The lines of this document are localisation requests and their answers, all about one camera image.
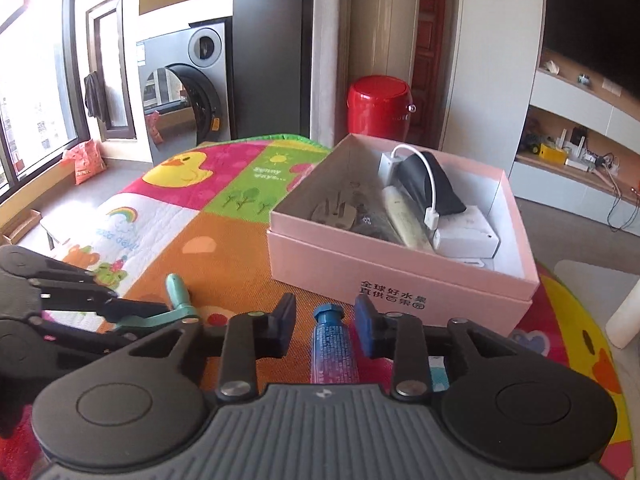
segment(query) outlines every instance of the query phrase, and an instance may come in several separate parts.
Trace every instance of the tree illustration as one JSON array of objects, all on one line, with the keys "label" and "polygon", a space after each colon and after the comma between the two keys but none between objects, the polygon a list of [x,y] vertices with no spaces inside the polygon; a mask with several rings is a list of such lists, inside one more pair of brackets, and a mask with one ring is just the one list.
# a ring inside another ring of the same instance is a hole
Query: tree illustration
[{"label": "tree illustration", "polygon": [[257,187],[250,187],[242,192],[240,200],[236,200],[236,204],[238,204],[238,208],[236,211],[239,211],[240,208],[247,203],[255,202],[255,198],[260,195],[260,190]]},{"label": "tree illustration", "polygon": [[258,210],[258,215],[261,215],[265,209],[270,209],[276,205],[277,199],[274,196],[265,196],[260,202],[258,202],[258,206],[260,209]]},{"label": "tree illustration", "polygon": [[225,207],[229,202],[233,202],[233,200],[238,200],[240,195],[242,195],[241,191],[237,189],[230,190],[229,193],[226,194],[226,202],[223,203],[222,207]]}]

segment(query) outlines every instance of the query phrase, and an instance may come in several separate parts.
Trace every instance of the sun illustration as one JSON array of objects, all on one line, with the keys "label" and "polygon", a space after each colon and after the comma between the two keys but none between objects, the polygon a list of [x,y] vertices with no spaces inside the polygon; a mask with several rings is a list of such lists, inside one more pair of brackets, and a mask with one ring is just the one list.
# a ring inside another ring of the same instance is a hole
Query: sun illustration
[{"label": "sun illustration", "polygon": [[270,159],[269,162],[273,162],[274,164],[284,164],[285,162],[288,162],[289,157],[287,157],[287,155],[281,155],[279,153],[276,153],[276,155],[273,155]]}]

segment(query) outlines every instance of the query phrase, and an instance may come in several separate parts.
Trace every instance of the television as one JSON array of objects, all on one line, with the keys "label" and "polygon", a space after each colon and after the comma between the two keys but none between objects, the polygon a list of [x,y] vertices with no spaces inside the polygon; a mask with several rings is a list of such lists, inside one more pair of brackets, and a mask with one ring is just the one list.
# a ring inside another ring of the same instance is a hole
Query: television
[{"label": "television", "polygon": [[546,0],[543,46],[640,99],[640,0]]}]

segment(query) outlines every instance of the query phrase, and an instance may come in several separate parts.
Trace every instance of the teal tool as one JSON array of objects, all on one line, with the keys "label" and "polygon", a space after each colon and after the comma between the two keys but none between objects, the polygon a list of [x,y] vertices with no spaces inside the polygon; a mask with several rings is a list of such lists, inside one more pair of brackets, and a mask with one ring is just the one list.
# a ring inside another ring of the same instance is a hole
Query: teal tool
[{"label": "teal tool", "polygon": [[164,285],[169,295],[169,300],[174,307],[173,310],[150,317],[123,317],[115,329],[119,332],[136,328],[155,329],[186,317],[198,317],[198,311],[191,305],[189,291],[178,274],[173,272],[169,274],[164,281]]}]

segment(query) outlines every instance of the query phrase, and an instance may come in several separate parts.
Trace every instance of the yellow box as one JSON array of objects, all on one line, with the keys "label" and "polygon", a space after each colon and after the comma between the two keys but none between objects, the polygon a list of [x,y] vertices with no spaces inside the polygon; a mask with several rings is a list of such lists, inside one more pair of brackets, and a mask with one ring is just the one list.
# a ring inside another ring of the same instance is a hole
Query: yellow box
[{"label": "yellow box", "polygon": [[555,146],[547,146],[546,144],[540,145],[538,156],[557,164],[564,164],[567,158],[567,154],[563,150],[558,150]]}]

